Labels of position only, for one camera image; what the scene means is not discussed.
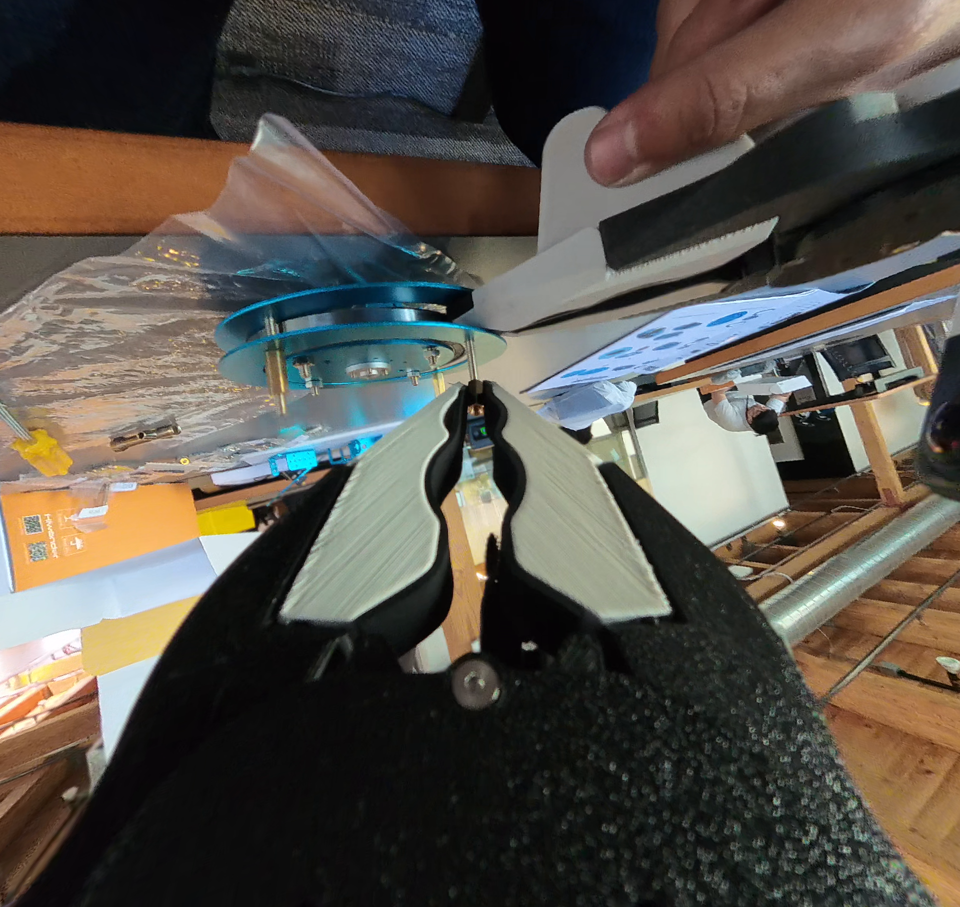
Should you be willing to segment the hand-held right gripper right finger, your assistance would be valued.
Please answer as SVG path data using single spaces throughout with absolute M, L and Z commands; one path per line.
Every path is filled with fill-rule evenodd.
M 501 385 L 483 385 L 493 480 L 507 503 L 501 558 L 605 626 L 670 617 L 671 603 L 590 451 Z

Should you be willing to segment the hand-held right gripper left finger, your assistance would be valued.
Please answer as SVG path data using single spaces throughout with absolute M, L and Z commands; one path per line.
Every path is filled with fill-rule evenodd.
M 468 394 L 452 385 L 361 455 L 297 572 L 287 622 L 357 623 L 424 584 L 447 544 Z

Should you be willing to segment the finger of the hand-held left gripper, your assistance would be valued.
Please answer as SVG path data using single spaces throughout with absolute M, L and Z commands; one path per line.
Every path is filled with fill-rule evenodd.
M 680 190 L 698 185 L 755 149 L 748 135 L 663 170 L 638 183 L 606 188 L 594 182 L 585 145 L 606 115 L 598 106 L 564 117 L 543 147 L 537 248 L 534 257 L 474 292 L 468 325 L 499 333 L 520 333 L 535 325 L 556 325 L 564 317 L 612 314 L 617 298 L 639 296 L 635 308 L 667 309 L 718 295 L 729 280 L 709 273 L 747 253 L 772 232 L 770 219 L 711 241 L 683 241 L 680 252 L 634 256 L 615 267 L 614 244 L 601 226 L 637 208 L 653 212 L 654 201 L 678 202 Z

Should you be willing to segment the blue round metal turntable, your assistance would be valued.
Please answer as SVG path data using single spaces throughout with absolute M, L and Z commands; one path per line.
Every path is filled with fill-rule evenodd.
M 476 334 L 478 365 L 507 349 L 504 336 L 465 322 L 473 292 L 433 281 L 382 281 L 308 289 L 259 301 L 227 316 L 214 342 L 219 372 L 264 387 L 265 320 L 280 324 L 289 392 L 378 383 L 417 386 L 432 369 L 444 377 L 467 366 L 466 334 Z

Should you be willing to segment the grey desk with wooden edge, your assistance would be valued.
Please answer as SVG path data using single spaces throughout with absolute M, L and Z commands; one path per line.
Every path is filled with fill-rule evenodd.
M 215 371 L 214 321 L 181 254 L 146 254 L 146 280 L 127 290 L 122 252 L 168 219 L 214 204 L 247 146 L 2 123 L 2 401 L 25 426 L 44 429 L 71 457 L 71 472 L 46 478 L 15 450 L 2 422 L 2 476 L 124 473 L 179 479 L 212 468 L 214 453 L 280 426 L 266 388 L 227 385 Z M 540 174 L 533 169 L 334 153 L 330 161 L 376 204 L 421 235 L 449 236 L 459 263 L 494 271 L 490 238 L 512 238 L 524 261 L 536 253 Z M 482 373 L 515 394 L 611 342 L 643 317 L 618 309 L 508 333 Z M 177 437 L 110 448 L 116 433 L 174 419 Z

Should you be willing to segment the person's left hand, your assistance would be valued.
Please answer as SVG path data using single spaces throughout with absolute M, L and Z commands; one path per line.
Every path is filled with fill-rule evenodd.
M 637 183 L 740 136 L 958 57 L 959 0 L 659 0 L 647 81 L 584 148 L 597 183 Z

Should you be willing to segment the assembly instruction sheet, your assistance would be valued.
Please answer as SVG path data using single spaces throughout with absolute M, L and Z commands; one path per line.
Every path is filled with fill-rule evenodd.
M 541 395 L 599 381 L 668 371 L 726 345 L 831 307 L 869 286 L 870 282 L 848 281 L 837 290 L 768 290 L 678 308 L 528 387 L 526 393 Z

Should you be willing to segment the yellow plastic bin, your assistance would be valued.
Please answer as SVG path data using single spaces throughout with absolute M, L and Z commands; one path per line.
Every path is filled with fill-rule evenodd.
M 198 510 L 197 523 L 201 537 L 232 536 L 257 530 L 254 512 L 243 502 Z

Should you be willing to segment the orange white cardboard box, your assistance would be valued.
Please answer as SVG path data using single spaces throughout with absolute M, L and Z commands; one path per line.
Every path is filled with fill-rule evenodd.
M 216 572 L 185 484 L 115 496 L 93 532 L 67 526 L 65 508 L 65 489 L 2 487 L 2 649 L 79 638 L 112 759 L 150 672 Z

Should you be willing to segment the dark blue cloth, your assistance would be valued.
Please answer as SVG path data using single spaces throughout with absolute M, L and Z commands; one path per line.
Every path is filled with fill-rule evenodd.
M 1 120 L 217 140 L 234 0 L 1 0 Z
M 535 166 L 570 113 L 611 110 L 647 80 L 660 0 L 474 0 L 491 105 Z

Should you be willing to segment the small metal cross wrench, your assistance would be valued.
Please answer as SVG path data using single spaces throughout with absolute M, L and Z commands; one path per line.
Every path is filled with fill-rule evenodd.
M 123 453 L 141 445 L 172 440 L 181 433 L 182 430 L 174 418 L 162 418 L 157 422 L 130 426 L 114 433 L 109 439 L 109 448 L 116 453 Z

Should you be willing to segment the clear plastic bag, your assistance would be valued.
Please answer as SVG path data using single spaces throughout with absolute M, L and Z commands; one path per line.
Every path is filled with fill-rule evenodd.
M 66 267 L 2 313 L 2 401 L 81 479 L 221 469 L 282 445 L 386 433 L 497 334 L 480 282 L 264 115 L 207 210 Z

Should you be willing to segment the silver ventilation duct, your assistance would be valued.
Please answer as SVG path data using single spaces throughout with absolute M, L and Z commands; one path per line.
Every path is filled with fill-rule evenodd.
M 930 495 L 843 553 L 762 601 L 787 647 L 800 643 L 959 521 L 959 504 Z

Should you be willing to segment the yellow-handled screwdriver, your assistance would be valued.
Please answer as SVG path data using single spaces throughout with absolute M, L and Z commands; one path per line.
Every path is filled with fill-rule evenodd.
M 1 421 L 14 435 L 11 448 L 42 476 L 58 478 L 71 472 L 72 458 L 46 430 L 26 428 L 4 403 L 1 404 Z

